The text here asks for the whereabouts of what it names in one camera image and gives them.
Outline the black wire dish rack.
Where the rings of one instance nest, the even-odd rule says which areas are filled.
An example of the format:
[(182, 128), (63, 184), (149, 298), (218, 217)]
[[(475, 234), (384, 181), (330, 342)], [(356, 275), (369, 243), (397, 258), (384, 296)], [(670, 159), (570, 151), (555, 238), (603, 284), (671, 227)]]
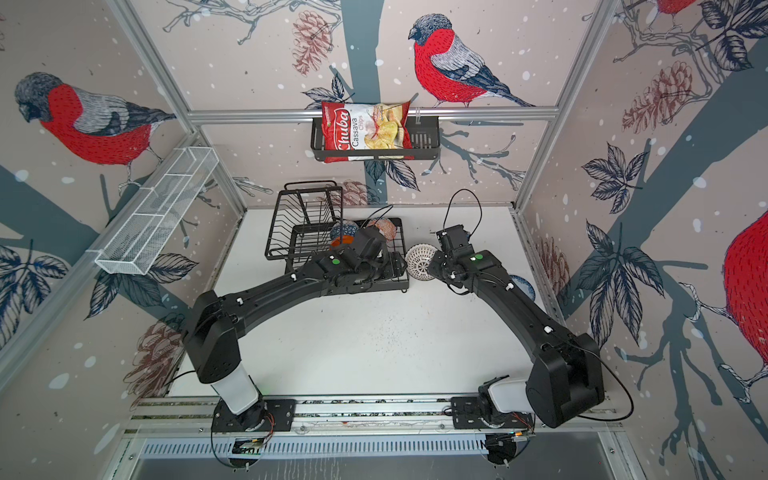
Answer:
[[(381, 207), (364, 220), (351, 220), (359, 230), (370, 220), (387, 218), (391, 208)], [(390, 261), (382, 276), (355, 272), (344, 261), (346, 245), (331, 247), (331, 226), (344, 215), (343, 187), (334, 181), (287, 183), (275, 205), (265, 257), (286, 261), (285, 275), (274, 284), (285, 299), (341, 294), (401, 291), (409, 288), (402, 221), (394, 241), (387, 241)]]

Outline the red patterned bowl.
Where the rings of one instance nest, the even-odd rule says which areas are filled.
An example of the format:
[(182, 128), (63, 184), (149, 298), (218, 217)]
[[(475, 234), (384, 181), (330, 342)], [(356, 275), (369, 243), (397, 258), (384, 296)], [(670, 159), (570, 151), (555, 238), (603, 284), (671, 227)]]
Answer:
[(370, 220), (367, 225), (376, 227), (387, 241), (394, 241), (396, 238), (397, 227), (387, 218)]

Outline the orange plastic bowl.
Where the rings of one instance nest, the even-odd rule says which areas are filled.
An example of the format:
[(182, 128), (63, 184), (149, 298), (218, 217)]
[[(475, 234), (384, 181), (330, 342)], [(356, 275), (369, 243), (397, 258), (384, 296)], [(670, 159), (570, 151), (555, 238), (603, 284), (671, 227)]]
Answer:
[(335, 238), (331, 242), (331, 247), (335, 248), (335, 247), (338, 247), (338, 246), (341, 246), (341, 245), (351, 244), (353, 241), (354, 241), (354, 237), (353, 236), (344, 235), (344, 236)]

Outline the dark blue patterned bowl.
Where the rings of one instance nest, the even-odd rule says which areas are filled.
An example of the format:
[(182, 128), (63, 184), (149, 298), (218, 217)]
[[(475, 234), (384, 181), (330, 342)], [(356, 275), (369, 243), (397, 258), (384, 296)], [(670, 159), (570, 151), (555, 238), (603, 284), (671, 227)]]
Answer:
[(339, 220), (335, 222), (330, 229), (331, 239), (343, 237), (354, 238), (359, 230), (359, 226), (356, 222), (351, 220)]

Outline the white lattice patterned bowl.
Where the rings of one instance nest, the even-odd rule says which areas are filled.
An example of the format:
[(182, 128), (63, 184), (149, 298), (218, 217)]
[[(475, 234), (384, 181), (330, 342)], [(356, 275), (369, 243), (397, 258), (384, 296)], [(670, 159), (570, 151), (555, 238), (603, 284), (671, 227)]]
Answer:
[(429, 273), (429, 265), (437, 252), (433, 245), (421, 243), (412, 246), (406, 253), (405, 262), (410, 277), (418, 281), (431, 281), (434, 276)]

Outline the blue white floral bowl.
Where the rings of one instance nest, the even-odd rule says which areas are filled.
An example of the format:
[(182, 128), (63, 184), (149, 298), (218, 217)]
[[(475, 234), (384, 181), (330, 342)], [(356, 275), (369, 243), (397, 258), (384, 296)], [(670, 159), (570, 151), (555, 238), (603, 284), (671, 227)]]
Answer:
[(518, 275), (511, 275), (510, 280), (519, 288), (531, 301), (536, 301), (536, 291), (534, 286), (525, 278)]

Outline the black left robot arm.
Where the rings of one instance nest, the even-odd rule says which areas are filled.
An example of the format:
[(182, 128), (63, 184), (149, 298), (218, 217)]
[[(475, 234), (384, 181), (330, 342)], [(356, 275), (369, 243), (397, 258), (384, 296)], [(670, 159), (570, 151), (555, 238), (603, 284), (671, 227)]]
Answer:
[(266, 406), (242, 364), (239, 339), (303, 302), (367, 292), (377, 281), (397, 278), (405, 270), (403, 256), (390, 251), (380, 230), (370, 226), (349, 244), (314, 253), (293, 273), (224, 296), (213, 290), (201, 294), (182, 330), (198, 381), (212, 386), (239, 430), (256, 429), (266, 417)]

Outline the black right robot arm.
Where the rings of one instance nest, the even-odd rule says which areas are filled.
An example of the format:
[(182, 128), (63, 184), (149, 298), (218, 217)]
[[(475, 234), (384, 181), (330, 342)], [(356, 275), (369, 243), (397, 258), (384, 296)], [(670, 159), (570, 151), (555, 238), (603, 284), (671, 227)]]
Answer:
[(525, 396), (532, 412), (555, 428), (605, 400), (602, 363), (595, 340), (574, 335), (531, 300), (488, 250), (476, 252), (461, 225), (436, 233), (440, 249), (428, 273), (483, 300), (515, 334), (532, 368)]

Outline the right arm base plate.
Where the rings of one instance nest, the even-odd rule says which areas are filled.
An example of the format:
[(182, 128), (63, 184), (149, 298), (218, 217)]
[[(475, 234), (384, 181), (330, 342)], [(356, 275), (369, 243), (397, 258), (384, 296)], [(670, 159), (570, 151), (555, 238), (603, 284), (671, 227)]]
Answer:
[(530, 412), (501, 412), (487, 395), (454, 396), (445, 413), (456, 430), (521, 429), (532, 430), (535, 417)]

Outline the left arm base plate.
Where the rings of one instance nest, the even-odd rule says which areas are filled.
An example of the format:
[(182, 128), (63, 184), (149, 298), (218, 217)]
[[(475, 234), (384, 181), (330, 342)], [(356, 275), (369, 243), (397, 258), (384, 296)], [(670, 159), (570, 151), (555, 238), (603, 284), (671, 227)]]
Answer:
[(288, 432), (291, 430), (296, 401), (294, 399), (258, 400), (243, 413), (234, 414), (223, 400), (214, 410), (213, 433)]

